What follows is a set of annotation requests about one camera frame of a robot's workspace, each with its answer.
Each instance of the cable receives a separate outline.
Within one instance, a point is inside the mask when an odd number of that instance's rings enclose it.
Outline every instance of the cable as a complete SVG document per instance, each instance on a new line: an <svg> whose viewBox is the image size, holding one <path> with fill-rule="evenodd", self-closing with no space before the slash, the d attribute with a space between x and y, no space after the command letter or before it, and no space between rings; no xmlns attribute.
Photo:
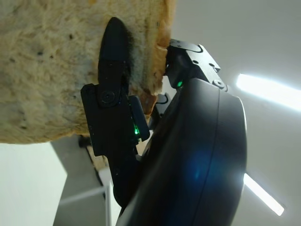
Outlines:
<svg viewBox="0 0 301 226"><path fill-rule="evenodd" d="M167 95L166 94L164 94L164 96L166 97L166 101L164 101L164 102L157 102L156 104L158 104L158 105L164 105L164 104L167 104L168 103L168 97L167 97Z"/></svg>

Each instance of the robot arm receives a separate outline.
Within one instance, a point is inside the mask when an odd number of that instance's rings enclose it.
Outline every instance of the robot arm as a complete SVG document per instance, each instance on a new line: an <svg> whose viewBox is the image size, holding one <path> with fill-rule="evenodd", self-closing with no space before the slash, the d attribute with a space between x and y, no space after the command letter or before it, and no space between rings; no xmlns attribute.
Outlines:
<svg viewBox="0 0 301 226"><path fill-rule="evenodd" d="M154 112L153 136L137 158L135 145L148 138L149 129L139 99L127 96L122 79L125 31L120 20L111 19L101 47L100 84L81 91L94 153L107 156L122 207L117 225L230 225L246 170L241 101L227 93L220 68L204 47L171 40L166 75L177 93L163 112ZM123 58L110 40L121 43Z"/></svg>

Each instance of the bread crust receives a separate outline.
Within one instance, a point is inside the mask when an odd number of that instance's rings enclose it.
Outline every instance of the bread crust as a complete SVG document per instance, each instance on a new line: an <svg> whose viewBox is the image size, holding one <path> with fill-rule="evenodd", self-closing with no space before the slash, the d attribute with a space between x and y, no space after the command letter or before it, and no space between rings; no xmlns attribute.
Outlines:
<svg viewBox="0 0 301 226"><path fill-rule="evenodd" d="M101 37L113 16L132 34L130 94L150 115L175 0L0 0L0 6L0 142L88 134L80 89L97 84Z"/></svg>

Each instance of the ceiling light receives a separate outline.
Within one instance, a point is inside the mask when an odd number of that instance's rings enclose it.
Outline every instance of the ceiling light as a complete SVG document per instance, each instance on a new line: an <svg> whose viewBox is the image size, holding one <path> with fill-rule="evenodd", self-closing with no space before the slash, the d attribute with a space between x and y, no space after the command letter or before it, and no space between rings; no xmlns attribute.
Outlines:
<svg viewBox="0 0 301 226"><path fill-rule="evenodd" d="M283 214L284 208L246 173L244 175L244 184L278 216Z"/></svg>
<svg viewBox="0 0 301 226"><path fill-rule="evenodd" d="M239 75L236 85L243 91L301 111L301 90L245 74Z"/></svg>

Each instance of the gray floor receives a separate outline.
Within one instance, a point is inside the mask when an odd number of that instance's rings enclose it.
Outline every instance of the gray floor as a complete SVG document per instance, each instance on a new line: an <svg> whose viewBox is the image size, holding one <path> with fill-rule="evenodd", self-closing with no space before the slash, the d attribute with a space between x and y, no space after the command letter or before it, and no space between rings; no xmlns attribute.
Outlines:
<svg viewBox="0 0 301 226"><path fill-rule="evenodd" d="M53 141L52 146L68 174L61 201L71 200L59 205L54 226L105 226L105 200L93 192L100 183L78 136Z"/></svg>

